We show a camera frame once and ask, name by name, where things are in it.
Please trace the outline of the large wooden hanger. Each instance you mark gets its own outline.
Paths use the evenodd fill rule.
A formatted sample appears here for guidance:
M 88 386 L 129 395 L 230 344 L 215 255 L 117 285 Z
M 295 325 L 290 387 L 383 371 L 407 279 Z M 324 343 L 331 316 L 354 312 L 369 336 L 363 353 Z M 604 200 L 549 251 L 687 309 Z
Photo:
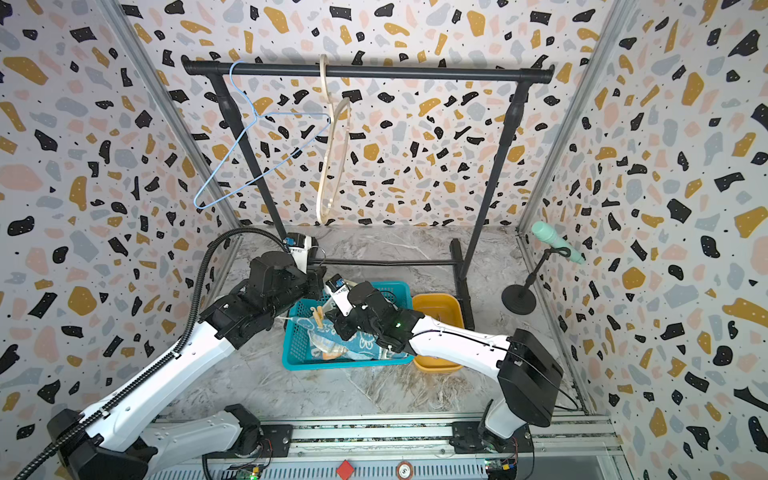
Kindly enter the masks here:
M 347 284 L 347 286 L 350 288 L 355 286 L 355 282 L 348 282 L 344 280 Z M 322 330 L 319 330 L 317 328 L 316 322 L 313 319 L 311 308 L 321 306 L 324 310 L 324 328 Z M 320 300 L 310 300 L 310 299 L 300 299 L 297 303 L 295 303 L 289 312 L 281 317 L 282 320 L 284 320 L 286 323 L 293 323 L 294 325 L 301 327 L 305 329 L 306 331 L 316 331 L 318 333 L 320 332 L 328 332 L 331 331 L 336 334 L 334 330 L 334 326 L 331 323 L 331 321 L 326 317 L 326 315 L 333 309 L 337 309 L 335 307 L 335 304 L 331 300 L 331 297 L 329 294 L 327 294 L 324 291 L 324 295 L 321 297 Z

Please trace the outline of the orange clothespin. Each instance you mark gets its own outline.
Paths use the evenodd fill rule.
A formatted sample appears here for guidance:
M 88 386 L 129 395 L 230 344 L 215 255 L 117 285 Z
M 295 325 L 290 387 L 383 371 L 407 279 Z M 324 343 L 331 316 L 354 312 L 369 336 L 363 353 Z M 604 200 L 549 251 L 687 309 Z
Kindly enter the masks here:
M 316 322 L 317 328 L 322 330 L 324 328 L 324 310 L 321 306 L 311 308 L 313 319 Z

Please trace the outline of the teal jellyfish pattern towel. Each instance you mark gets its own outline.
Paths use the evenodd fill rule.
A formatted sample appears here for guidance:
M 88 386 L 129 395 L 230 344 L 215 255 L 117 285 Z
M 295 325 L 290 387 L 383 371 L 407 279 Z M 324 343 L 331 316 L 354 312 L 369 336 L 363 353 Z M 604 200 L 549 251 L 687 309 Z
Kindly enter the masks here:
M 405 360 L 412 357 L 405 352 L 394 353 L 380 347 L 372 335 L 358 332 L 350 340 L 342 341 L 335 333 L 309 331 L 308 338 L 314 354 L 323 360 L 346 359 L 351 361 Z

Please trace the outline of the light blue wire hanger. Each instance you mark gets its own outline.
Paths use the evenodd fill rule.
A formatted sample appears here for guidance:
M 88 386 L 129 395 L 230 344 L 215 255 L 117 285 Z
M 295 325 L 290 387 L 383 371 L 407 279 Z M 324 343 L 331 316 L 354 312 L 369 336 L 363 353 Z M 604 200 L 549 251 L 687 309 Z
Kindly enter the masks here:
M 204 76 L 209 80 L 211 86 L 214 88 L 214 93 L 216 94 L 223 120 L 227 123 L 234 136 L 234 144 L 219 161 L 219 164 L 213 168 L 209 177 L 203 182 L 203 185 L 195 194 L 193 198 L 194 206 L 200 210 L 204 210 L 229 199 L 248 187 L 255 186 L 259 189 L 264 204 L 269 208 L 273 207 L 274 203 L 271 192 L 264 180 L 267 172 L 262 170 L 258 164 L 250 144 L 248 132 L 250 129 L 257 126 L 261 120 L 276 117 L 280 113 L 278 111 L 258 111 L 255 103 L 251 100 L 248 94 L 237 87 L 234 77 L 238 75 L 275 77 L 317 76 L 320 78 L 319 65 L 317 67 L 283 64 L 268 65 L 263 63 L 247 63 L 243 60 L 238 60 L 227 64 L 218 61 L 193 61 L 185 63 L 184 68 L 191 76 Z M 328 107 L 324 111 L 285 112 L 283 115 L 285 117 L 290 116 L 295 118 L 321 117 L 325 120 L 325 124 L 319 131 L 311 131 L 304 139 L 303 144 L 295 146 L 291 151 L 285 153 L 281 158 L 281 161 L 270 169 L 272 173 L 275 173 L 283 164 L 302 155 L 303 152 L 316 141 L 318 136 L 324 134 L 327 137 L 328 135 Z M 232 190 L 230 193 L 206 204 L 202 204 L 200 202 L 201 195 L 209 187 L 211 182 L 216 179 L 216 175 L 229 161 L 235 150 L 239 150 L 243 155 L 252 174 L 252 179 L 242 186 Z

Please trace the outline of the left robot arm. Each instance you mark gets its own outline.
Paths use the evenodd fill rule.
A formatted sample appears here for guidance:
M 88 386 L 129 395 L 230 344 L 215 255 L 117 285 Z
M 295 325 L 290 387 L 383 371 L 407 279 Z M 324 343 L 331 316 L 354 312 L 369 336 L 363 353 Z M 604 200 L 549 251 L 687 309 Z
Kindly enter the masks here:
M 301 267 L 283 251 L 250 263 L 250 275 L 219 297 L 193 323 L 188 339 L 140 371 L 121 391 L 83 412 L 65 410 L 48 424 L 62 443 L 58 456 L 74 479 L 143 479 L 210 453 L 248 456 L 264 445 L 261 423 L 240 404 L 174 427 L 155 417 L 205 372 L 272 328 L 303 298 L 323 294 L 326 268 Z

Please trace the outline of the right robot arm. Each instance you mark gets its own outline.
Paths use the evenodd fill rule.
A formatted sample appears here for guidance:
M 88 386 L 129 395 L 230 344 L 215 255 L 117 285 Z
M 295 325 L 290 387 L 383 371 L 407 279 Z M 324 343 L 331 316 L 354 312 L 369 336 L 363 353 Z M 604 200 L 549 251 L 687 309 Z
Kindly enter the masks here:
M 328 318 L 343 340 L 364 333 L 384 350 L 443 359 L 496 380 L 503 398 L 490 403 L 484 428 L 497 438 L 506 440 L 524 425 L 551 425 L 563 369 L 531 332 L 504 336 L 454 327 L 396 306 L 367 281 L 350 287 L 338 275 L 325 282 L 325 292 L 335 304 Z

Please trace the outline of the teal plastic basket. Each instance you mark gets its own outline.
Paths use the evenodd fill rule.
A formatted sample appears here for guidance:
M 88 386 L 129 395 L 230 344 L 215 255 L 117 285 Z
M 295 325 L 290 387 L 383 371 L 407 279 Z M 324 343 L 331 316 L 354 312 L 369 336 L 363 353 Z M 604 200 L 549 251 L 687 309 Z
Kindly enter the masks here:
M 323 369 L 341 369 L 341 368 L 363 368 L 363 367 L 381 367 L 394 366 L 411 363 L 405 360 L 385 360 L 385 361 L 351 361 L 346 359 L 323 360 L 318 354 L 313 353 L 308 338 L 308 331 L 294 325 L 286 323 L 286 335 L 283 350 L 283 365 L 290 371 L 301 370 L 323 370 Z

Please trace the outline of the yellow plastic bin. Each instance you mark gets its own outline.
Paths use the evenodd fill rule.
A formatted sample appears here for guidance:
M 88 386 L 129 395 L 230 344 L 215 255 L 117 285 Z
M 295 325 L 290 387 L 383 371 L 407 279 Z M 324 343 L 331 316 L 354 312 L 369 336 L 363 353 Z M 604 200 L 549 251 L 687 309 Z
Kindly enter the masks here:
M 419 294 L 412 299 L 413 309 L 429 315 L 447 325 L 464 328 L 464 320 L 459 301 L 446 293 Z M 434 357 L 416 356 L 416 367 L 431 374 L 449 374 L 462 369 L 462 366 Z

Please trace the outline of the black clothes rack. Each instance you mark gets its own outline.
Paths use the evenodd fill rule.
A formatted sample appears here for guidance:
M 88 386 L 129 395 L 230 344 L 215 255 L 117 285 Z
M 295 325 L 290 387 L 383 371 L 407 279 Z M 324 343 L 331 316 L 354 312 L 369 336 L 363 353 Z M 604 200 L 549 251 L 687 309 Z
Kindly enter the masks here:
M 339 78 L 366 78 L 366 79 L 398 79 L 398 80 L 456 80 L 456 81 L 490 81 L 512 82 L 516 85 L 509 106 L 502 122 L 502 132 L 499 146 L 493 159 L 493 165 L 488 181 L 486 182 L 483 200 L 479 213 L 475 220 L 474 228 L 469 244 L 461 247 L 457 239 L 450 243 L 449 260 L 425 260 L 425 261 L 394 261 L 394 260 L 348 260 L 328 259 L 329 265 L 335 266 L 359 266 L 359 267 L 437 267 L 450 266 L 454 277 L 456 298 L 460 303 L 466 328 L 475 328 L 475 319 L 472 310 L 472 300 L 469 292 L 467 276 L 471 266 L 482 229 L 485 225 L 491 204 L 494 201 L 496 188 L 506 161 L 507 154 L 515 139 L 516 131 L 524 118 L 525 106 L 532 86 L 549 84 L 554 76 L 551 69 L 460 69 L 447 67 L 393 67 L 393 66 L 330 66 L 328 75 Z M 278 238 L 284 240 L 288 234 L 277 207 L 267 207 L 269 217 L 277 231 Z

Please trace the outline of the black microphone stand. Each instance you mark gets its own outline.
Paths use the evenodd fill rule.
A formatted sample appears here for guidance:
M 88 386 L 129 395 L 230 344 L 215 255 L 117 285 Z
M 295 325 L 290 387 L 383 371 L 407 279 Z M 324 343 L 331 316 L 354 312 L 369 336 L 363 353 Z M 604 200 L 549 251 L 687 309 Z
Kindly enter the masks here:
M 543 264 L 553 255 L 569 258 L 571 250 L 566 247 L 546 249 L 533 271 L 526 277 L 524 284 L 512 284 L 503 290 L 501 300 L 507 310 L 516 315 L 529 315 L 536 309 L 537 300 L 532 292 L 532 286 Z

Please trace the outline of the red diamond sticker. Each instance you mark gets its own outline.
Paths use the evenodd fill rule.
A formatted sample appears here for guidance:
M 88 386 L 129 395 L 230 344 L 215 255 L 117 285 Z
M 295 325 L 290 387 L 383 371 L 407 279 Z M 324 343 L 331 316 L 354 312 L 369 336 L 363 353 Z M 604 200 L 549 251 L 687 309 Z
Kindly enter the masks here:
M 336 469 L 336 474 L 341 480 L 350 480 L 354 472 L 355 467 L 348 460 L 344 460 Z

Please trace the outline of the round red white sticker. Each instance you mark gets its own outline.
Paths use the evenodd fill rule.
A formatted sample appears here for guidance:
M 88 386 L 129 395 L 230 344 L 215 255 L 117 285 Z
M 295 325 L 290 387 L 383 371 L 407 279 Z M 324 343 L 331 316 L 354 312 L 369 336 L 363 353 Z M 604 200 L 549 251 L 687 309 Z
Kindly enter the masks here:
M 398 480 L 411 480 L 414 475 L 414 467 L 408 461 L 401 461 L 396 466 L 395 475 Z

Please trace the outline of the mint green microphone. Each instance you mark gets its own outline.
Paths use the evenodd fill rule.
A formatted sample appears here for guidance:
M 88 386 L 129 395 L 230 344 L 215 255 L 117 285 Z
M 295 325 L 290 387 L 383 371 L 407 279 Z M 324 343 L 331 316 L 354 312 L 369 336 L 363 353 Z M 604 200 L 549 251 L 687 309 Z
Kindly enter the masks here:
M 573 245 L 560 236 L 553 226 L 543 221 L 537 221 L 531 226 L 531 232 L 540 242 L 545 243 L 552 248 L 567 248 L 570 252 L 568 259 L 571 262 L 577 264 L 584 263 L 582 255 Z

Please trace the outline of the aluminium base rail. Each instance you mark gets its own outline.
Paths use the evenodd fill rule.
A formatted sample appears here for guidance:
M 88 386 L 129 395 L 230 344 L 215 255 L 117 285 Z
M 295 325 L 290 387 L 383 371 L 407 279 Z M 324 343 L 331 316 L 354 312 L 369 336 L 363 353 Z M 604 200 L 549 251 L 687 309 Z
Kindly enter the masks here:
M 469 478 L 509 468 L 524 474 L 548 457 L 595 457 L 614 451 L 616 442 L 604 417 L 560 415 L 550 426 L 522 426 L 502 446 L 482 437 L 481 419 L 470 414 L 407 414 L 267 421 L 264 445 L 248 456 L 210 453 L 220 467 L 265 467 L 269 478 L 297 478 L 320 472 L 335 476 L 348 460 L 359 476 L 395 475 L 408 461 L 413 478 Z M 197 456 L 174 466 L 181 467 Z

